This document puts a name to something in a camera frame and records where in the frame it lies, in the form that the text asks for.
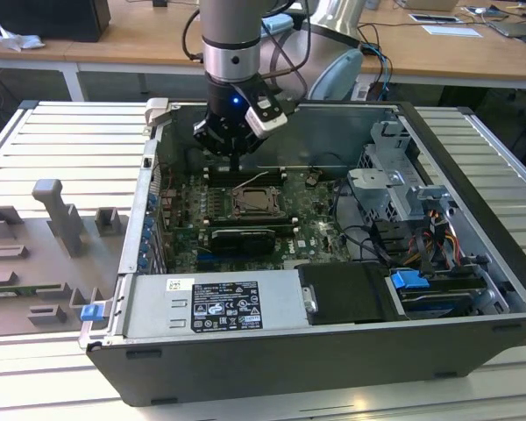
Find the computer case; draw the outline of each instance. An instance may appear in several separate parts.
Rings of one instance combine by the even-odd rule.
[[[111,19],[107,0],[1,0],[0,25],[20,35],[97,42]]]

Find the motherboard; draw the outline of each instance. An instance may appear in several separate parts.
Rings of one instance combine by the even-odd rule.
[[[317,169],[167,172],[160,192],[169,273],[293,269],[349,261]]]

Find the blue drive bracket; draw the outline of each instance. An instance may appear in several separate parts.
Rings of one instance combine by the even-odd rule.
[[[104,312],[104,303],[87,304],[82,307],[80,320],[82,322],[103,322],[105,320]]]
[[[391,278],[396,289],[430,287],[429,281],[421,277],[418,270],[398,270]]]

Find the wooden desk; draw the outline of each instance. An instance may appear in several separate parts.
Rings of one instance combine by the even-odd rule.
[[[496,4],[502,10],[510,5],[486,0],[475,4]],[[377,11],[365,10],[360,24],[409,24],[414,22],[409,17],[409,13],[413,12],[420,13],[401,8],[394,10],[391,0],[383,0]],[[452,13],[431,13],[453,15],[464,11],[456,9]],[[467,22],[471,20],[468,16],[460,14],[458,18]],[[520,18],[510,17],[508,20],[513,22]],[[430,35],[420,25],[378,26],[382,50],[394,63],[393,82],[412,82],[417,79],[418,82],[426,83],[434,78],[436,84],[451,85],[458,85],[454,83],[454,79],[459,79],[463,86],[514,87],[516,84],[526,84],[526,43],[505,38],[483,25],[466,27],[473,28],[483,38]],[[371,27],[363,28],[363,32],[374,42],[375,35]]]
[[[476,4],[483,3],[509,5],[487,0]],[[78,80],[82,71],[201,75],[203,68],[187,60],[181,50],[181,32],[192,10],[183,4],[153,8],[148,1],[110,0],[112,18],[100,42],[45,39],[45,48],[22,53],[0,46],[0,68],[61,71],[76,101],[85,99]],[[377,11],[365,10],[361,24],[412,24],[410,12],[394,9],[392,0],[382,0]],[[392,82],[526,89],[526,44],[482,25],[470,27],[483,38],[429,35],[420,25],[378,26],[383,51],[394,63]],[[365,34],[374,39],[370,27]],[[198,22],[191,26],[188,43],[191,51],[201,51]],[[366,57],[359,81],[373,81],[379,69],[376,58]]]

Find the black plastic cover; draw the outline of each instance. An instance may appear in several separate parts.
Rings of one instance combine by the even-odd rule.
[[[298,268],[303,287],[314,290],[317,313],[311,325],[397,320],[386,284],[388,271],[377,262],[307,264]]]

